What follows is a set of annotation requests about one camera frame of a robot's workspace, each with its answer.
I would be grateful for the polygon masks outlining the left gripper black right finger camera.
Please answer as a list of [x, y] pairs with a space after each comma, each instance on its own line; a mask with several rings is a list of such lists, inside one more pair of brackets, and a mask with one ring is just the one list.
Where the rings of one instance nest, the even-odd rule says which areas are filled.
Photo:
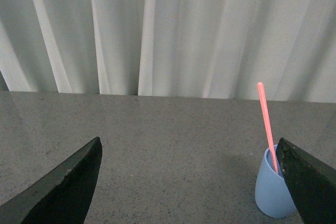
[[304, 223], [335, 223], [335, 169], [281, 138], [276, 156]]

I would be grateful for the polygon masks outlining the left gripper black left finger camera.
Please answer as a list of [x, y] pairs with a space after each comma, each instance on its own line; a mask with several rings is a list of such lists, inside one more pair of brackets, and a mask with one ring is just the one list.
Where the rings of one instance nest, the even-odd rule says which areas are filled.
[[1, 223], [84, 223], [102, 160], [99, 137], [1, 205]]

